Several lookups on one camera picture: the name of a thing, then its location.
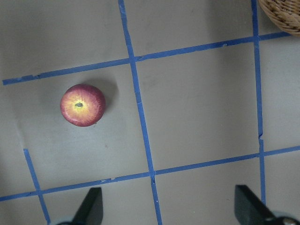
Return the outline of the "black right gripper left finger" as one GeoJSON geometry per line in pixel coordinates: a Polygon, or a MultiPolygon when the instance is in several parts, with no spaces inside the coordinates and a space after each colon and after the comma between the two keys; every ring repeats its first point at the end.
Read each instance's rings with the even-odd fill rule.
{"type": "Polygon", "coordinates": [[[76,225],[100,225],[103,220],[103,197],[101,187],[90,188],[72,219],[76,225]]]}

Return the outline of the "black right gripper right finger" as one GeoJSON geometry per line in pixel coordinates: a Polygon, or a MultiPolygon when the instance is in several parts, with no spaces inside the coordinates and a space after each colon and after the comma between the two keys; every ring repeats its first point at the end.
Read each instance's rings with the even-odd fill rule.
{"type": "Polygon", "coordinates": [[[247,185],[236,185],[234,214],[240,225],[278,225],[278,219],[247,185]]]}

